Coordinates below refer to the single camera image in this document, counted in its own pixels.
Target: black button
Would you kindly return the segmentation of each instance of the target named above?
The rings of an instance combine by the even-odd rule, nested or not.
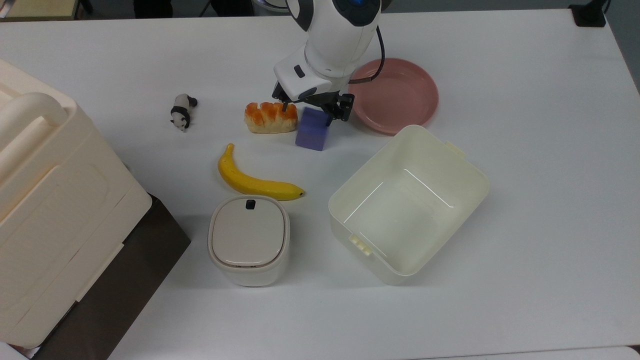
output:
[[[298,77],[300,79],[305,77],[305,72],[302,71],[302,68],[300,67],[300,65],[296,65],[293,67],[293,69],[296,71],[296,74],[298,75]]]

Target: white lid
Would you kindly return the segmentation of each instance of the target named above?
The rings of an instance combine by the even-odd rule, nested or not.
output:
[[[244,197],[231,200],[218,210],[211,249],[224,265],[262,266],[278,257],[284,236],[284,215],[276,204],[260,197]]]

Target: panda figurine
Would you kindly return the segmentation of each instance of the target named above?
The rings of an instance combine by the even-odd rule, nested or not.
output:
[[[198,106],[198,101],[195,98],[187,94],[176,96],[173,107],[171,108],[171,117],[173,118],[171,122],[173,122],[173,125],[184,132],[191,123],[189,111],[196,106]]]

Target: white container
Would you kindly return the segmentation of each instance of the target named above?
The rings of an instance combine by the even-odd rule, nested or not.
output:
[[[73,99],[0,60],[0,341],[38,346],[150,206]]]
[[[275,199],[240,195],[222,202],[209,225],[209,256],[234,283],[265,286],[289,261],[289,216]]]
[[[415,274],[489,192],[464,154],[407,126],[329,200],[333,235],[387,284]]]

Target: pink plate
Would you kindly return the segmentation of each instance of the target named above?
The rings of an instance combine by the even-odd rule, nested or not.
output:
[[[379,65],[380,60],[366,63],[351,78],[372,76]],[[360,120],[386,134],[396,134],[409,125],[423,125],[438,106],[438,88],[431,76],[402,59],[387,58],[374,81],[351,84],[349,92],[356,97],[353,109]]]

